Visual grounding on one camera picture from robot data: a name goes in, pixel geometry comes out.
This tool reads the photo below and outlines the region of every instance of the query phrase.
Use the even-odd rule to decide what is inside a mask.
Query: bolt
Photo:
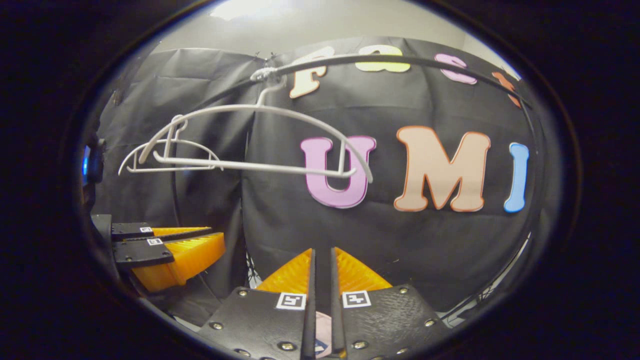
[[[366,341],[362,341],[362,340],[356,341],[356,342],[353,343],[353,348],[358,349],[358,350],[360,350],[361,348],[368,347],[368,346],[369,346],[369,343],[366,342]]]
[[[283,341],[283,342],[279,343],[278,347],[280,347],[284,351],[296,350],[296,346],[293,345],[292,343],[287,342],[287,341]]]
[[[209,323],[209,326],[210,326],[212,329],[216,329],[216,330],[222,330],[222,328],[223,328],[222,324],[221,324],[221,323],[219,323],[219,322],[210,322],[210,323]]]

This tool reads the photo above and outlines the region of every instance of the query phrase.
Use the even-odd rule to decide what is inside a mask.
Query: clothes hanger
[[[261,69],[252,75],[252,79],[264,79],[266,77],[271,77],[273,74],[272,69]],[[344,171],[344,153],[346,147],[349,147],[349,151],[353,152],[356,159],[362,166],[366,176],[367,182],[373,182],[373,175],[371,174],[371,169],[369,168],[369,164],[365,161],[365,158],[360,154],[351,142],[347,139],[347,137],[342,134],[340,131],[335,129],[334,127],[328,125],[322,120],[318,120],[309,115],[305,115],[299,113],[297,111],[292,111],[283,108],[277,108],[274,106],[266,106],[264,105],[265,96],[276,90],[279,90],[285,86],[287,83],[286,75],[280,76],[280,82],[276,85],[265,88],[260,95],[258,96],[258,101],[255,105],[251,104],[234,104],[234,105],[221,105],[214,106],[212,108],[206,108],[202,110],[196,110],[186,115],[176,115],[172,119],[172,121],[164,126],[160,131],[158,131],[147,143],[135,148],[131,151],[123,160],[120,165],[120,171],[129,160],[129,158],[134,158],[133,167],[127,166],[127,170],[129,172],[169,172],[169,171],[183,171],[183,170],[212,170],[216,167],[220,167],[221,170],[224,168],[233,168],[239,170],[258,170],[258,171],[266,171],[266,172],[280,172],[284,174],[316,174],[323,175],[327,177],[339,177],[339,178],[347,178],[351,177],[358,170],[355,167],[352,167],[349,171]],[[220,160],[215,153],[213,153],[207,147],[195,143],[190,142],[188,140],[179,139],[179,134],[182,132],[187,124],[189,119],[193,119],[199,115],[211,114],[211,113],[223,113],[223,112],[231,112],[231,111],[241,111],[241,110],[251,110],[256,112],[263,113],[272,113],[276,115],[281,115],[283,117],[288,117],[291,119],[300,120],[306,122],[307,124],[311,124],[313,126],[319,127],[322,130],[325,130],[327,133],[335,136],[340,140],[340,160],[338,163],[338,170],[326,170],[326,169],[313,169],[306,167],[294,167],[287,165],[272,165],[272,164],[260,164],[260,163],[245,163],[241,161],[222,161]],[[184,123],[184,125],[178,129],[177,126]],[[139,164],[144,164],[147,161],[147,157],[151,153],[152,149],[159,143],[164,144],[164,152],[160,155],[157,151],[153,151],[154,158],[156,161],[162,164],[171,164],[171,165],[187,165],[188,167],[170,167],[170,168],[138,168]],[[195,159],[195,158],[173,158],[170,157],[171,146],[174,143],[184,143],[188,145],[193,145],[199,147],[205,151],[207,151],[209,158],[208,159]],[[140,156],[138,157],[138,151],[142,150]]]

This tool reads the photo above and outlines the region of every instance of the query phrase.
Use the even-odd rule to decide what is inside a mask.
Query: black cloth
[[[179,172],[177,195],[183,225],[211,226],[225,232],[227,253],[203,274],[219,299],[244,284],[245,250],[265,279],[300,252],[314,248],[317,306],[327,313],[329,249],[338,246],[392,284],[410,283],[435,310],[449,310],[490,282],[516,254],[529,231],[531,246],[543,248],[557,216],[561,198],[557,178],[562,169],[554,161],[559,156],[555,120],[526,85],[526,79],[517,81],[477,56],[444,45],[390,37],[349,38],[300,47],[268,61],[212,49],[151,54],[128,89],[119,95],[120,103],[109,102],[102,113],[99,135],[106,138],[108,150],[104,180],[97,189],[93,212],[111,213],[114,222],[175,225],[170,175],[130,174],[124,170],[118,177],[117,169],[126,154],[148,141],[176,114],[221,104],[255,104],[264,85],[250,87],[215,104],[207,99],[263,66],[289,64],[328,45],[335,54],[356,54],[359,48],[375,44],[396,46],[407,56],[457,56],[468,69],[488,77],[492,72],[501,72],[532,103],[529,114],[545,130],[536,136],[546,141],[546,162],[538,163],[534,139],[521,109],[499,89],[481,81],[475,85],[457,83],[440,69],[417,65],[403,73],[363,72],[354,64],[336,65],[319,78],[318,90],[296,99],[289,98],[293,74],[288,75],[287,88],[268,94],[266,104],[311,115],[347,136],[375,138],[377,146],[369,156],[374,182],[368,186],[364,201],[349,209],[324,206],[309,194],[302,175],[231,169]],[[436,210],[429,190],[424,191],[429,199],[425,210],[409,213],[394,208],[394,200],[403,192],[406,170],[406,148],[396,138],[396,132],[409,125],[433,128],[450,158],[466,132],[489,136],[482,210],[458,213],[449,205]],[[241,111],[190,120],[180,137],[207,146],[222,160],[303,167],[300,142],[314,136],[331,137],[297,120]],[[517,213],[503,209],[511,190],[512,142],[526,145],[530,152],[527,204]],[[204,156],[197,149],[180,145],[177,152],[178,156]],[[329,168],[337,167],[337,158],[334,146],[328,154]],[[542,165],[545,186],[534,193],[534,169]],[[347,181],[329,179],[328,183],[340,189],[346,187]],[[542,210],[531,209],[533,196],[544,197]],[[540,221],[535,228],[524,229],[529,215]],[[165,307],[181,309],[173,313],[199,322],[193,319],[202,317],[198,315],[202,309],[195,306],[192,313],[184,310],[185,303],[198,302],[194,300],[196,293],[200,295],[198,299],[205,296],[198,291],[194,290],[191,296],[189,291],[181,290]]]

